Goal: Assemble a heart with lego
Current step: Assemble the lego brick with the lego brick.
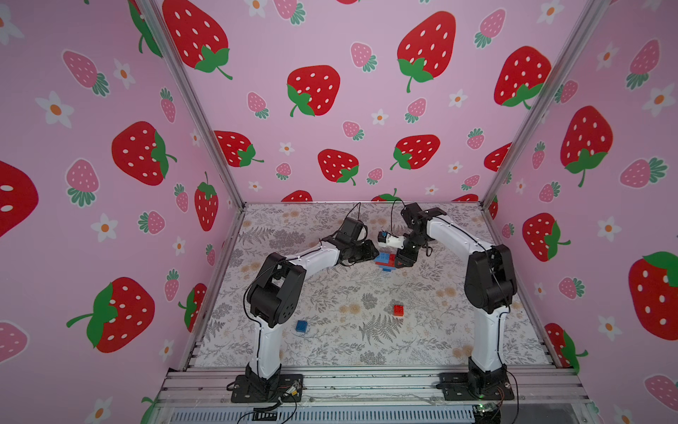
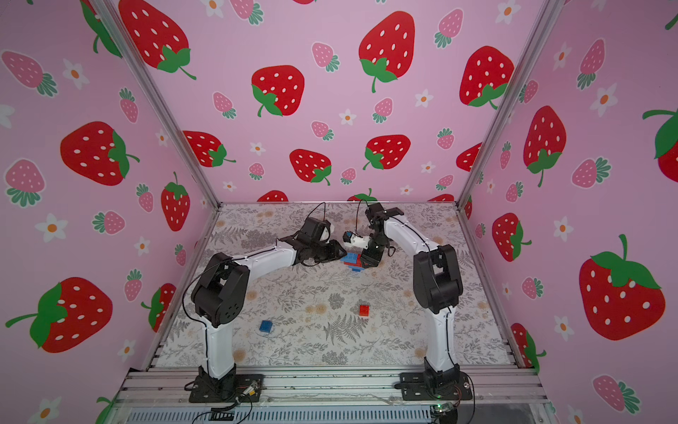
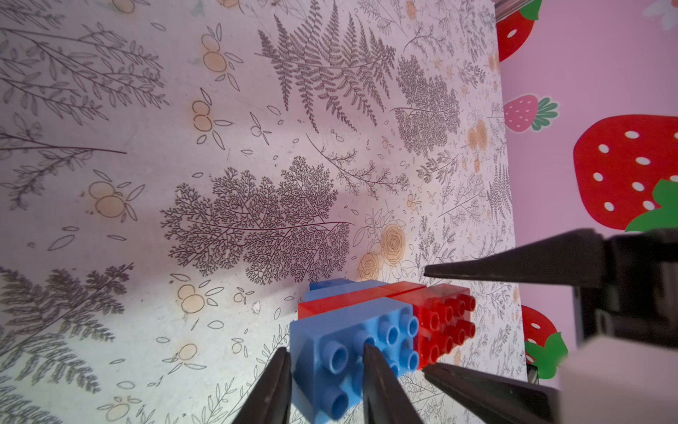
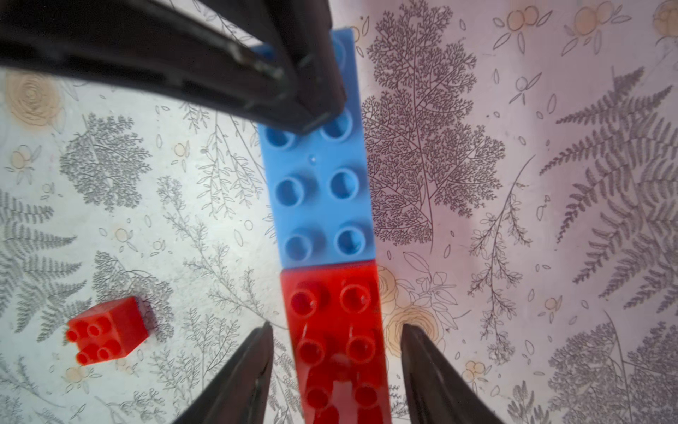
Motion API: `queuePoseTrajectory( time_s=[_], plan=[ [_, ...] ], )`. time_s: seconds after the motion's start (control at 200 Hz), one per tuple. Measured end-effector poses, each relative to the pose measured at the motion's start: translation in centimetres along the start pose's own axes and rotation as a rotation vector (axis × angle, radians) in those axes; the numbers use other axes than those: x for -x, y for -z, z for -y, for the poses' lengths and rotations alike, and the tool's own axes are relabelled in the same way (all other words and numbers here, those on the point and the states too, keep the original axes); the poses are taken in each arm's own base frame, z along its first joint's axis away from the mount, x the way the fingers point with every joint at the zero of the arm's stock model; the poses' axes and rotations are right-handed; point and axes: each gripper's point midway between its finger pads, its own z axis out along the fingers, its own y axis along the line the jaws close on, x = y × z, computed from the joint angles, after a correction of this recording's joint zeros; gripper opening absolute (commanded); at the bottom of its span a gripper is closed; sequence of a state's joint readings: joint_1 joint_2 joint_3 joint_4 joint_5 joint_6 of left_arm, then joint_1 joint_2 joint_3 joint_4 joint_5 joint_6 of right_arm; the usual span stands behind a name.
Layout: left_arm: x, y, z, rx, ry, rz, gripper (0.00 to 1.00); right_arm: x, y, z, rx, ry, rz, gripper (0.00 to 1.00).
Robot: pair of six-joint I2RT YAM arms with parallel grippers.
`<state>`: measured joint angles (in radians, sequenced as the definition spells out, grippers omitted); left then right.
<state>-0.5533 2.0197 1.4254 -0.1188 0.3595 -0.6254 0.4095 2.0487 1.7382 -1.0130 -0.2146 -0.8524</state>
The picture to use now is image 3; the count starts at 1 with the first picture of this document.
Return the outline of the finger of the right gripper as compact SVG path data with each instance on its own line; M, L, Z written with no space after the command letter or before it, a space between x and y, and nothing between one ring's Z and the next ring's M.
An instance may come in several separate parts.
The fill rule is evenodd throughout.
M436 363L423 369L425 379L485 423L560 423L559 390Z

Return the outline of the dark blue 2x2 brick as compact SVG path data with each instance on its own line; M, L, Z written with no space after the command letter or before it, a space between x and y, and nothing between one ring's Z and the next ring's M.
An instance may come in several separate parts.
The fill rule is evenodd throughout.
M324 280L320 282L314 282L309 284L309 290L315 291L325 288L331 288L336 286L341 286L345 284L352 284L352 281L346 278L333 278L330 280Z

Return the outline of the light blue 2x4 brick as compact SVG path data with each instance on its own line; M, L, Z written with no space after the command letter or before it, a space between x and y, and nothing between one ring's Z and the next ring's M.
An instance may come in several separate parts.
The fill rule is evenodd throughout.
M341 420L363 399L364 346L398 377L414 372L420 330L413 306L379 298L291 323L292 404L312 423Z
M317 289L313 289L311 291L308 291L304 295L303 302L326 299L326 298L341 295L341 294L354 293L354 292L359 292L359 291L362 291L362 290L367 290L367 289L387 285L387 283L377 281L377 280L352 282L352 281L345 280L345 279L337 279L337 282L339 282L339 284L327 286L327 287L323 287L323 288L317 288Z

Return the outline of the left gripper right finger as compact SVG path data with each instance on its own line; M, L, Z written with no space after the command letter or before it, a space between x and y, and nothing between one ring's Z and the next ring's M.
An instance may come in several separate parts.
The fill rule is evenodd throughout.
M422 420L388 365L382 351L366 344L363 355L364 422L422 424Z

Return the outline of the red 2x4 brick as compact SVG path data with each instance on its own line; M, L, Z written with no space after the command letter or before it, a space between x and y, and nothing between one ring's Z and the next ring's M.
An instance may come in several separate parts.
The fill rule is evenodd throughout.
M436 363L476 335L471 313L477 307L471 290L452 284L427 286L390 296L410 304L420 322L414 348L420 355L419 369Z
M387 283L387 285L354 293L346 293L321 300L301 302L298 306L298 319L305 319L318 314L350 307L370 300L391 298L393 296L423 289L423 284L411 282Z

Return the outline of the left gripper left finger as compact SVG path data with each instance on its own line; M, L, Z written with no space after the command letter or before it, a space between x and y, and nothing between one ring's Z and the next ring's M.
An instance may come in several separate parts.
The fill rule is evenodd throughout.
M275 350L233 423L288 424L291 394L291 355L285 347L280 347Z

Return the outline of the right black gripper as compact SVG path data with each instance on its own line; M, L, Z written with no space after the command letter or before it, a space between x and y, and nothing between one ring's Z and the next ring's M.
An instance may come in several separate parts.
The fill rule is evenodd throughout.
M577 345L607 336L677 347L677 230L605 238L568 231L472 261L427 265L426 277L574 288Z

